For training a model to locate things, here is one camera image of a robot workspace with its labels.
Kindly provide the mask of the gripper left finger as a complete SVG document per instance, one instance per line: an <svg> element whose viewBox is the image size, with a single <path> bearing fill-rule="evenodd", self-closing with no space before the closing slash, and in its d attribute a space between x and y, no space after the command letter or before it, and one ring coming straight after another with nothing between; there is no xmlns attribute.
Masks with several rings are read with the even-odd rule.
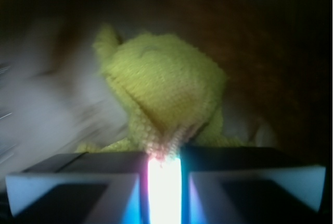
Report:
<svg viewBox="0 0 333 224"><path fill-rule="evenodd" d="M58 154L6 176L14 223L149 223L142 152Z"/></svg>

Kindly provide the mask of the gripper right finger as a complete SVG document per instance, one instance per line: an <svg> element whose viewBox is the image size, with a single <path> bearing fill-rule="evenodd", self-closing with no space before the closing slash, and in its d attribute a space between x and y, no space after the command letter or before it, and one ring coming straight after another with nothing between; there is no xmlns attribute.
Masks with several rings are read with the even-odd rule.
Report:
<svg viewBox="0 0 333 224"><path fill-rule="evenodd" d="M325 223L326 168L273 148L185 147L182 223Z"/></svg>

